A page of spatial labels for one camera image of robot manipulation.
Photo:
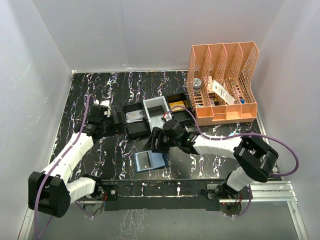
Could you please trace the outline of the black tray with gold card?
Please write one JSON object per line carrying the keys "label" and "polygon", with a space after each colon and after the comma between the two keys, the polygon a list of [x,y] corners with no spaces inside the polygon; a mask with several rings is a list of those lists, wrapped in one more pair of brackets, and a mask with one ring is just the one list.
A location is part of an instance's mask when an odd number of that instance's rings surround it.
{"label": "black tray with gold card", "polygon": [[188,126],[194,123],[191,115],[184,108],[182,108],[185,107],[190,113],[193,114],[190,100],[184,92],[166,95],[165,98],[168,103],[169,109],[178,106],[174,108],[170,113],[173,119],[175,119],[182,126]]}

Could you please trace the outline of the white plastic bin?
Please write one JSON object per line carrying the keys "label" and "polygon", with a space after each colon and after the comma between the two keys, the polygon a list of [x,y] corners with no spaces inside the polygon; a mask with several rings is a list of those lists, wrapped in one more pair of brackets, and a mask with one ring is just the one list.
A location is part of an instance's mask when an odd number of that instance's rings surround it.
{"label": "white plastic bin", "polygon": [[165,123],[162,118],[169,111],[166,98],[164,96],[154,97],[143,100],[142,104],[150,131],[154,127],[162,128]]}

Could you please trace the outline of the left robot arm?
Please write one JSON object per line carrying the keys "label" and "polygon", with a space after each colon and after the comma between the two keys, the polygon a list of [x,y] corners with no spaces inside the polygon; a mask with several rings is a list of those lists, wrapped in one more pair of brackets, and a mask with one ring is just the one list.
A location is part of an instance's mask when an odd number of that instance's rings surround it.
{"label": "left robot arm", "polygon": [[75,129],[57,157],[42,171],[34,171],[28,178],[28,207],[57,218],[63,217],[70,204],[83,197],[93,200],[103,195],[100,177],[85,174],[69,181],[75,167],[85,154],[102,138],[124,133],[120,112],[111,113],[110,101],[95,101],[86,110],[84,122]]}

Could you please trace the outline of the white VIP card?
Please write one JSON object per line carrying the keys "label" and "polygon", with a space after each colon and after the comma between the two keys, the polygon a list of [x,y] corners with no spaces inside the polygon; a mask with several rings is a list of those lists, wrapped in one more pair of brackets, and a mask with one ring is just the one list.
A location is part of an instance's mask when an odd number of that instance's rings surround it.
{"label": "white VIP card", "polygon": [[127,123],[141,122],[145,118],[144,111],[142,109],[127,112],[125,116],[126,116]]}

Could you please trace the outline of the blue card holder wallet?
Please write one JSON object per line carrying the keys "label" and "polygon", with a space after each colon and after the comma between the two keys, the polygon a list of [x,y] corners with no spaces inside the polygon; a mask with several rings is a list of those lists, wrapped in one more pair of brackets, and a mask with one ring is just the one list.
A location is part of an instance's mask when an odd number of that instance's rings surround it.
{"label": "blue card holder wallet", "polygon": [[[149,160],[150,160],[150,165],[151,165],[150,168],[147,168],[147,169],[140,169],[139,168],[137,155],[138,155],[138,153],[143,153],[143,152],[148,152],[148,154],[149,154]],[[137,152],[134,154],[134,163],[135,163],[135,172],[142,173],[142,172],[147,172],[147,171],[157,170],[157,169],[162,169],[162,168],[167,167],[168,166],[168,157],[166,154],[152,152],[151,150],[142,151],[142,152]]]}

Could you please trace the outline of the orange desk file organizer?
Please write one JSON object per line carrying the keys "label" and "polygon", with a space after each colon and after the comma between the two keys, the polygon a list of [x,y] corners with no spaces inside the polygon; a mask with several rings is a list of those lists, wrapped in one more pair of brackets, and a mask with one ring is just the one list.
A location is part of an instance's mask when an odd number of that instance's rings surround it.
{"label": "orange desk file organizer", "polygon": [[[253,122],[258,104],[251,82],[259,58],[255,42],[193,45],[186,78],[187,92],[200,126]],[[194,78],[202,80],[200,94],[194,94]],[[235,99],[228,105],[212,90],[213,80]]]}

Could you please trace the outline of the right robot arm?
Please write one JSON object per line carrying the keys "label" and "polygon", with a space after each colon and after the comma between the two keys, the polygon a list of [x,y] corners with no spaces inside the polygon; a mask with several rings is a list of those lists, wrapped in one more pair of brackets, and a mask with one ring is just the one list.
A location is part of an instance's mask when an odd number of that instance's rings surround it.
{"label": "right robot arm", "polygon": [[241,190],[253,182],[266,183],[279,154],[260,136],[231,136],[218,139],[198,131],[190,131],[175,119],[162,127],[154,127],[144,150],[167,154],[178,147],[186,154],[216,155],[236,160],[239,167],[229,173],[222,184],[204,192],[223,199],[234,199]]}

